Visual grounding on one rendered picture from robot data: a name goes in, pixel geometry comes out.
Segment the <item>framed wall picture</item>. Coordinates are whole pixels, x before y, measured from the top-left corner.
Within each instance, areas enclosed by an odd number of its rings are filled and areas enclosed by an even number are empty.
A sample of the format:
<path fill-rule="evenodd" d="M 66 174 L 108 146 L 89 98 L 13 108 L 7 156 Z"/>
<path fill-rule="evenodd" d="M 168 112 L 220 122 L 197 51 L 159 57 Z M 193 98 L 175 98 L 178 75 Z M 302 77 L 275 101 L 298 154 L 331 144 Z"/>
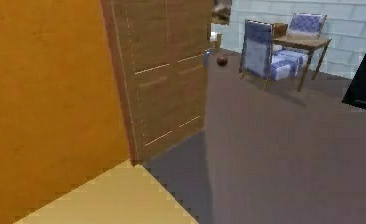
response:
<path fill-rule="evenodd" d="M 232 0 L 213 0 L 212 22 L 228 25 L 231 17 Z"/>

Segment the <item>black cabinet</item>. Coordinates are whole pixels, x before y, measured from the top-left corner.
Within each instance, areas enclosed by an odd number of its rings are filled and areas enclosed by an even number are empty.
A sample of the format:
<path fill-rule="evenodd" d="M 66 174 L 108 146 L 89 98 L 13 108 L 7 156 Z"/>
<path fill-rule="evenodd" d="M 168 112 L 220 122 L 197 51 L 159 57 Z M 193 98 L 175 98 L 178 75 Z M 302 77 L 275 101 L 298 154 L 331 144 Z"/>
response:
<path fill-rule="evenodd" d="M 364 55 L 342 102 L 366 110 L 366 54 Z"/>

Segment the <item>brown wooden room door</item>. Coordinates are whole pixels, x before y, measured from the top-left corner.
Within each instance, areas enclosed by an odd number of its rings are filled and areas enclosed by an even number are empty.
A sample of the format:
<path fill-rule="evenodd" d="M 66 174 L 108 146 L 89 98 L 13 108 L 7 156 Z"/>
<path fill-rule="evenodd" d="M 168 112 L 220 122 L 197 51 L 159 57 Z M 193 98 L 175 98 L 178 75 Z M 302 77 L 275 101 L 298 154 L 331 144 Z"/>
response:
<path fill-rule="evenodd" d="M 204 127 L 212 0 L 100 0 L 130 161 Z"/>

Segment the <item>blue patterned wooden chair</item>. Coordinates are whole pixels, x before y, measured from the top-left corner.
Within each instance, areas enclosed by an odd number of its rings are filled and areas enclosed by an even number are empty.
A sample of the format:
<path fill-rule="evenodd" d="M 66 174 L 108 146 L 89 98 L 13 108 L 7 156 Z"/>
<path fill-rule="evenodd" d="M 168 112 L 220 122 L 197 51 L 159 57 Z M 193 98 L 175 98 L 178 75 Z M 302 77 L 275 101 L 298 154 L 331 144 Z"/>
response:
<path fill-rule="evenodd" d="M 275 81 L 296 78 L 300 60 L 275 51 L 272 24 L 246 20 L 239 73 L 263 81 L 263 90 Z"/>
<path fill-rule="evenodd" d="M 287 33 L 319 37 L 327 16 L 324 14 L 295 13 L 289 23 Z"/>

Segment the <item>brown wooden table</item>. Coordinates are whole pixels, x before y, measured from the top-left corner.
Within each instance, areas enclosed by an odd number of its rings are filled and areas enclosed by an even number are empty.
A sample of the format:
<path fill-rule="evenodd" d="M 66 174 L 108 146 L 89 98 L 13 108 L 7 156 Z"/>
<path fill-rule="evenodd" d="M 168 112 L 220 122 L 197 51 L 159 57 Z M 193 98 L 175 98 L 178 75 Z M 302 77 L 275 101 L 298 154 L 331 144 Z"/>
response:
<path fill-rule="evenodd" d="M 331 38 L 287 34 L 285 36 L 275 38 L 273 40 L 273 42 L 276 45 L 281 45 L 283 47 L 290 47 L 290 48 L 295 48 L 295 49 L 301 49 L 306 52 L 307 62 L 305 63 L 305 67 L 304 67 L 302 75 L 300 77 L 299 85 L 296 88 L 296 90 L 298 92 L 300 92 L 303 87 L 305 77 L 308 72 L 308 69 L 311 64 L 314 53 L 319 49 L 322 50 L 322 53 L 319 57 L 319 61 L 316 66 L 316 69 L 313 71 L 313 75 L 311 77 L 312 80 L 314 80 L 317 77 L 317 75 L 320 71 L 320 67 L 322 65 L 325 54 L 326 54 L 329 44 L 331 42 Z"/>

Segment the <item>brown box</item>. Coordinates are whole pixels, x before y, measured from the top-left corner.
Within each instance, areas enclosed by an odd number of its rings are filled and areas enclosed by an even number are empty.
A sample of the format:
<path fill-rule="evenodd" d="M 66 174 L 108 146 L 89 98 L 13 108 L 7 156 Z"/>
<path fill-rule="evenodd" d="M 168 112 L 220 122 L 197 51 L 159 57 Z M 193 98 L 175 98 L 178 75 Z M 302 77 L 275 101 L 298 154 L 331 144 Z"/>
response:
<path fill-rule="evenodd" d="M 286 23 L 273 23 L 274 37 L 279 38 L 285 36 L 288 25 Z"/>

